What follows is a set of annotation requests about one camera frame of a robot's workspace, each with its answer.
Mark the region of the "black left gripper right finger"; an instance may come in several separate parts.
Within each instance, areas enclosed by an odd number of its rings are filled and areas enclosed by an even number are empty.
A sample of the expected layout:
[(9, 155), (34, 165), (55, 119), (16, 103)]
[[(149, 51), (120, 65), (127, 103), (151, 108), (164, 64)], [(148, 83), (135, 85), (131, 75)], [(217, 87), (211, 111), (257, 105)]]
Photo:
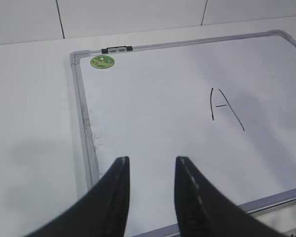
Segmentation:
[(188, 157), (177, 157), (174, 203), (183, 237), (281, 237), (220, 193)]

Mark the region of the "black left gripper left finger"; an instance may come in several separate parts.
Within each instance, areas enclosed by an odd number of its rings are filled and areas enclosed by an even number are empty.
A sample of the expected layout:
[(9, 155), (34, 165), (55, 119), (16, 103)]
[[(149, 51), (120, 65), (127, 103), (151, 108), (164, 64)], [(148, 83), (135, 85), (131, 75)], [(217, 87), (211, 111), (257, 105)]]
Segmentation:
[(130, 203), (130, 160), (117, 158), (77, 203), (31, 237), (122, 237)]

